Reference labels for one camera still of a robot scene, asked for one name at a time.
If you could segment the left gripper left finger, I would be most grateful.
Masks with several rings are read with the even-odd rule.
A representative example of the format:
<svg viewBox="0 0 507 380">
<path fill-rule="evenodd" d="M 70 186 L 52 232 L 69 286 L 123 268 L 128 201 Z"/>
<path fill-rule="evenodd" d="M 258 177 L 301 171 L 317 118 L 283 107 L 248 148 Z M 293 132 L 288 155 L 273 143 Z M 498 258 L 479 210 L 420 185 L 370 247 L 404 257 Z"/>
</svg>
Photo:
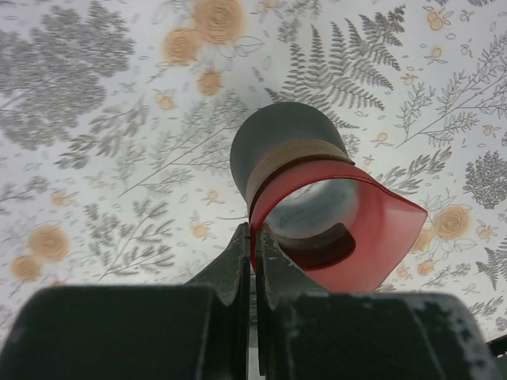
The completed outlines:
<svg viewBox="0 0 507 380">
<path fill-rule="evenodd" d="M 250 334 L 250 228 L 238 225 L 227 247 L 188 285 L 209 293 L 197 361 L 199 379 L 246 379 Z"/>
</svg>

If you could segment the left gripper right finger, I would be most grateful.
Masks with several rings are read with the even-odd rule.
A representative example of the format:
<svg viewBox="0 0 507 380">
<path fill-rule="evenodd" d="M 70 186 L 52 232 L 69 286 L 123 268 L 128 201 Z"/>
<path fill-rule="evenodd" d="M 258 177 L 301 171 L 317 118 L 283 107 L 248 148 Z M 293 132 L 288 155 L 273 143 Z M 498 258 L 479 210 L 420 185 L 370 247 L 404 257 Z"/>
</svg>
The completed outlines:
<svg viewBox="0 0 507 380">
<path fill-rule="evenodd" d="M 255 268 L 259 371 L 266 378 L 291 378 L 294 363 L 288 338 L 298 329 L 277 309 L 293 306 L 302 295 L 328 291 L 282 251 L 267 227 L 255 237 Z"/>
</svg>

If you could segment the red grey coffee server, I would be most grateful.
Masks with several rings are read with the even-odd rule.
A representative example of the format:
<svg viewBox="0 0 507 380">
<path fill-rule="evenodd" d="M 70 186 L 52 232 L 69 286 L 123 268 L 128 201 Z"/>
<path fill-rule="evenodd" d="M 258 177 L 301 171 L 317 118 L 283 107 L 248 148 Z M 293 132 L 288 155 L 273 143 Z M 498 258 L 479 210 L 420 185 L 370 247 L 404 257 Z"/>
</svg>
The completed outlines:
<svg viewBox="0 0 507 380">
<path fill-rule="evenodd" d="M 423 207 L 356 166 L 330 119 L 280 102 L 237 130 L 233 180 L 246 202 L 254 267 L 260 236 L 329 291 L 375 290 L 403 260 L 427 218 Z"/>
</svg>

